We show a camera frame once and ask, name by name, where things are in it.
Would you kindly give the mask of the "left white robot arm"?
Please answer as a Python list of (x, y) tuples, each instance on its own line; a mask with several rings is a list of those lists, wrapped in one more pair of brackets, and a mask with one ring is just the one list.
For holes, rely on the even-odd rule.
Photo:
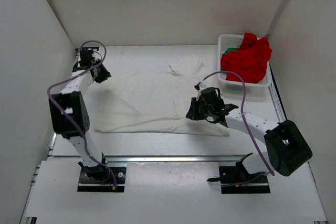
[(67, 139), (75, 148), (81, 161), (81, 171), (98, 183), (109, 182), (111, 172), (104, 154), (95, 146), (89, 134), (90, 119), (83, 96), (93, 83), (102, 83), (111, 77), (102, 60), (91, 48), (79, 50), (79, 61), (72, 69), (73, 80), (49, 98), (52, 126), (55, 133)]

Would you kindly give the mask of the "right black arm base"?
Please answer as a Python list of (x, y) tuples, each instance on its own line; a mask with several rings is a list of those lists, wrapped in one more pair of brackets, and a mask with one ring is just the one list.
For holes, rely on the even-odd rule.
[(220, 183), (221, 194), (269, 194), (271, 193), (266, 172), (250, 173), (244, 161), (248, 153), (236, 161), (234, 166), (220, 166), (219, 177), (208, 178), (208, 183)]

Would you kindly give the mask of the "white t shirt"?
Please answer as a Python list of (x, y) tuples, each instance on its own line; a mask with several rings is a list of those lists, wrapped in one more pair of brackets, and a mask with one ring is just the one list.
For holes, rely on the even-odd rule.
[(169, 65), (168, 71), (114, 74), (85, 94), (92, 129), (100, 133), (173, 133), (229, 136), (227, 128), (186, 118), (194, 85), (211, 73), (195, 55)]

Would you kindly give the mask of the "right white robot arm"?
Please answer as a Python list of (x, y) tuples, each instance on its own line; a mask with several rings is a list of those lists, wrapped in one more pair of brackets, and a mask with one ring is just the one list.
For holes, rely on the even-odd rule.
[(238, 130), (261, 141), (267, 153), (266, 162), (282, 176), (289, 176), (307, 162), (313, 152), (296, 124), (291, 120), (274, 122), (244, 113), (241, 107), (225, 103), (218, 88), (206, 88), (191, 98), (186, 118), (205, 120)]

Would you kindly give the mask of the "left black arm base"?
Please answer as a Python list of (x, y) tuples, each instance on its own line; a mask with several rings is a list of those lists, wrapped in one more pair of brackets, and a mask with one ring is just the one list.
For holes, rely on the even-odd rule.
[(78, 179), (78, 192), (123, 193), (127, 168), (124, 166), (110, 166), (116, 180), (105, 167), (87, 167), (79, 162), (81, 171)]

